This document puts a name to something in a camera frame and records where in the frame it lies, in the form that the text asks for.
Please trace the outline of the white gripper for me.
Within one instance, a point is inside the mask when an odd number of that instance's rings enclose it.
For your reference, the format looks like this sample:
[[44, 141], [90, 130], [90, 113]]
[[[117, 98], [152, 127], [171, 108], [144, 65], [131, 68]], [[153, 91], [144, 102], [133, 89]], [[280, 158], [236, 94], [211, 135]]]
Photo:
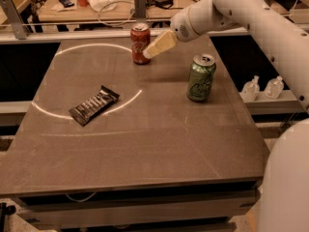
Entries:
[[171, 18], [172, 30], [167, 30], [157, 36], [144, 50], [143, 55], [152, 59], [177, 45], [178, 40], [189, 42], [194, 39], [195, 32], [191, 27], [189, 9], [183, 9]]

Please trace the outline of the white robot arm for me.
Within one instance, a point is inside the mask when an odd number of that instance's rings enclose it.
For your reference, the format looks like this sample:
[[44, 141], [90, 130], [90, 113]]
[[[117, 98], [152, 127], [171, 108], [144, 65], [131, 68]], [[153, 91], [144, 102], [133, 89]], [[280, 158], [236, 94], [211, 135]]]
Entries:
[[[201, 0], [171, 19], [172, 34], [155, 39], [147, 58], [210, 31], [244, 27], [298, 102], [309, 108], [309, 35], [264, 0]], [[267, 159], [257, 232], [309, 232], [309, 120], [288, 128]]]

